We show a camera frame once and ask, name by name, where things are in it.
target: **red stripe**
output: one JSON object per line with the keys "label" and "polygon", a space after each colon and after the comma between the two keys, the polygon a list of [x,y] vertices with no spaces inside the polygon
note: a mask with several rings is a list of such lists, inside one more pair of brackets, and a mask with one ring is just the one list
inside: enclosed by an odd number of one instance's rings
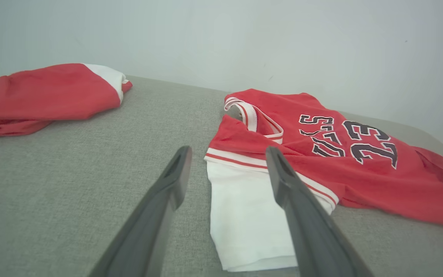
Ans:
{"label": "red stripe", "polygon": [[232,102],[232,101],[240,101],[240,100],[239,100],[239,98],[236,98],[236,97],[229,97],[229,98],[227,98],[227,100],[225,100],[225,104],[228,104],[229,102]]}
{"label": "red stripe", "polygon": [[276,130],[278,130],[278,131],[281,132],[280,128],[278,128],[278,126],[276,126],[273,122],[269,121],[269,119],[268,119],[268,122],[269,122],[271,125],[273,125],[273,127],[274,127]]}
{"label": "red stripe", "polygon": [[239,162],[239,161],[236,161],[236,160],[228,159],[228,158],[225,158],[225,157],[216,156],[216,155],[213,155],[213,154],[210,154],[210,153],[206,153],[206,156],[207,157],[211,157],[211,158],[215,158],[215,159],[219,159],[219,160],[224,160],[224,161],[231,162],[231,163],[236,163],[236,164],[239,164],[239,165],[245,165],[245,166],[248,166],[248,167],[268,169],[268,167],[266,167],[264,165],[254,165],[254,164],[243,163],[243,162]]}
{"label": "red stripe", "polygon": [[283,138],[283,136],[282,135],[280,135],[279,137],[268,137],[270,140],[279,140],[279,139],[282,139]]}
{"label": "red stripe", "polygon": [[[213,155],[213,154],[210,154],[210,153],[206,153],[206,156],[214,158],[214,159],[219,159],[219,160],[231,162],[231,163],[236,163],[236,164],[239,164],[239,165],[245,165],[245,166],[248,166],[248,167],[268,169],[268,167],[266,167],[264,165],[254,165],[254,164],[243,163],[243,162],[239,162],[237,160],[232,160],[232,159],[228,159],[228,158],[225,158],[225,157],[216,156],[216,155]],[[327,198],[329,198],[334,203],[334,205],[337,205],[336,201],[334,201],[334,198],[329,196],[327,193],[324,193],[324,192],[322,192],[322,191],[320,191],[320,190],[318,190],[318,189],[316,189],[314,187],[311,187],[308,184],[306,184],[306,185],[307,185],[308,188],[312,189],[313,191],[316,191],[316,192],[326,196]]]}
{"label": "red stripe", "polygon": [[230,105],[232,102],[239,102],[239,101],[240,100],[238,100],[238,99],[232,99],[232,100],[228,101],[227,103],[225,103],[225,107]]}

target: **red garment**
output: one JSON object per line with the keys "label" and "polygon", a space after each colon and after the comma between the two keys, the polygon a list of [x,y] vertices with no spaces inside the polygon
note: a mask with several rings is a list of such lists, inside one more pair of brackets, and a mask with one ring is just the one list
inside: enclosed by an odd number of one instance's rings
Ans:
{"label": "red garment", "polygon": [[265,150],[278,147],[331,207],[377,208],[443,224],[443,157],[377,128],[346,120],[306,93],[254,89],[225,98],[243,121],[225,115],[206,160],[267,172]]}
{"label": "red garment", "polygon": [[0,77],[0,137],[28,135],[54,120],[82,120],[119,107],[132,87],[121,72],[68,63]]}

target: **clothing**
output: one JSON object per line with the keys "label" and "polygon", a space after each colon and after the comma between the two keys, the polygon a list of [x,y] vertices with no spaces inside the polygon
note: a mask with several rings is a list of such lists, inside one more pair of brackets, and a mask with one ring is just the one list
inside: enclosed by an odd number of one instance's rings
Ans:
{"label": "clothing", "polygon": [[275,203],[265,161],[278,147],[330,214],[382,209],[443,225],[443,157],[373,126],[346,120],[306,93],[232,93],[205,160],[212,183],[211,236],[223,269],[296,266],[285,214]]}
{"label": "clothing", "polygon": [[132,87],[103,65],[68,63],[0,77],[0,136],[28,135],[54,120],[81,120],[121,105]]}

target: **white stripe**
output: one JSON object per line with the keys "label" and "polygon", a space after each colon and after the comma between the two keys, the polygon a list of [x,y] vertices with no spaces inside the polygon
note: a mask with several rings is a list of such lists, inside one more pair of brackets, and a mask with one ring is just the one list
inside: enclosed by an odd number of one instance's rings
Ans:
{"label": "white stripe", "polygon": [[86,63],[83,63],[83,65],[109,83],[116,90],[120,103],[123,102],[123,81],[126,79],[124,74],[103,65],[88,65]]}
{"label": "white stripe", "polygon": [[275,135],[277,135],[280,131],[275,127],[275,126],[273,126],[272,124],[269,124],[269,127],[271,128],[271,131],[273,131],[273,133],[275,133]]}
{"label": "white stripe", "polygon": [[229,110],[230,107],[232,107],[232,105],[234,105],[235,103],[239,103],[239,102],[242,102],[242,101],[241,101],[241,100],[238,100],[238,99],[230,100],[230,101],[228,101],[228,102],[225,104],[225,106],[223,107],[223,109],[224,109],[224,110]]}
{"label": "white stripe", "polygon": [[276,123],[276,121],[274,121],[271,117],[269,117],[269,116],[267,116],[264,112],[262,112],[262,110],[261,109],[259,109],[258,107],[256,107],[256,109],[259,111],[259,112],[261,112],[261,114],[269,121],[269,122],[272,122],[273,124],[274,124],[274,126],[272,125],[272,124],[270,124],[271,125],[271,129],[274,131],[274,132],[276,132],[276,131],[278,131],[279,133],[276,133],[275,135],[279,135],[279,134],[281,134],[281,135],[283,135],[283,128],[278,124],[278,123]]}
{"label": "white stripe", "polygon": [[259,171],[259,172],[268,172],[267,169],[264,168],[255,168],[255,167],[250,167],[248,165],[241,165],[238,163],[234,163],[234,162],[229,162],[229,161],[225,161],[225,160],[220,160],[217,158],[213,158],[213,157],[208,157],[208,156],[204,156],[204,160],[205,161],[211,161],[217,164],[222,164],[222,165],[230,165],[232,167],[236,167],[236,168],[240,168],[240,169],[246,169],[246,170],[253,170],[253,171]]}
{"label": "white stripe", "polygon": [[227,159],[230,159],[230,160],[239,161],[239,162],[246,163],[246,164],[262,165],[264,167],[268,166],[266,164],[266,160],[251,158],[251,157],[248,157],[248,156],[244,156],[244,155],[240,155],[240,154],[235,154],[235,153],[228,152],[228,151],[208,148],[208,151],[206,151],[206,153],[209,153],[209,154],[212,154],[212,155],[216,155],[216,156],[220,156],[220,157],[223,157],[223,158],[227,158]]}
{"label": "white stripe", "polygon": [[232,101],[232,100],[239,100],[239,98],[236,98],[236,97],[229,97],[229,98],[227,98],[226,100],[225,100],[225,103],[228,103],[228,102],[230,102],[230,101]]}
{"label": "white stripe", "polygon": [[241,105],[246,110],[247,129],[252,132],[257,132],[257,114],[254,110],[254,107],[247,102],[239,102],[236,105]]}
{"label": "white stripe", "polygon": [[273,139],[275,137],[281,137],[281,133],[274,133],[272,135],[265,135],[265,137],[269,138],[269,139]]}
{"label": "white stripe", "polygon": [[239,105],[239,103],[234,104],[240,111],[240,115],[242,116],[242,123],[246,124],[247,123],[247,119],[246,119],[246,113],[243,111],[241,105]]}
{"label": "white stripe", "polygon": [[[267,167],[267,163],[265,160],[261,160],[261,159],[256,159],[256,158],[251,158],[248,156],[243,156],[240,154],[235,154],[232,152],[228,152],[228,151],[222,151],[222,150],[218,150],[218,149],[213,149],[213,148],[208,148],[207,153],[212,154],[212,155],[216,155],[216,156],[220,156],[223,158],[227,158],[227,159],[231,159],[231,160],[235,160],[235,161],[239,161],[245,164],[253,164],[253,165],[263,165],[265,167]],[[225,164],[225,165],[232,165],[234,167],[238,167],[238,168],[244,168],[244,169],[250,169],[250,170],[256,170],[256,171],[262,171],[262,172],[268,172],[267,169],[262,169],[262,168],[253,168],[253,167],[248,167],[247,165],[240,165],[238,163],[232,163],[229,161],[224,161],[224,160],[220,160],[220,159],[216,159],[213,157],[205,157],[205,160],[212,161],[212,162],[217,162],[217,163],[221,163],[221,164]],[[323,193],[326,193],[327,195],[329,195],[336,203],[339,202],[338,196],[336,196],[336,194],[330,190],[329,188],[323,186],[322,184],[319,184],[318,182],[310,179],[309,177],[306,177],[302,174],[300,174],[299,172],[296,172],[297,176],[300,178],[300,180],[302,180],[304,183],[306,183],[308,186],[311,186],[315,189],[317,189],[318,191],[322,191]],[[323,195],[323,194],[319,194],[321,197],[325,198],[325,199],[329,199],[329,197]],[[328,200],[328,202],[333,206],[333,209],[335,207],[334,202],[332,202],[330,199]]]}

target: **gray fabric surface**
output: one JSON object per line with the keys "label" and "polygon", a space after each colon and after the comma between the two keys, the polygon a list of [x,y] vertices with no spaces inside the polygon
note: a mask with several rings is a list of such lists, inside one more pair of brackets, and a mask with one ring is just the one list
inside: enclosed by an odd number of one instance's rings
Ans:
{"label": "gray fabric surface", "polygon": [[[204,153],[224,92],[130,77],[122,107],[0,138],[0,277],[86,276],[178,147],[193,148],[186,199],[170,230],[163,276],[297,276],[297,268],[227,273],[209,233]],[[443,154],[425,133],[369,118]],[[332,217],[377,277],[443,276],[443,227],[377,210]]]}

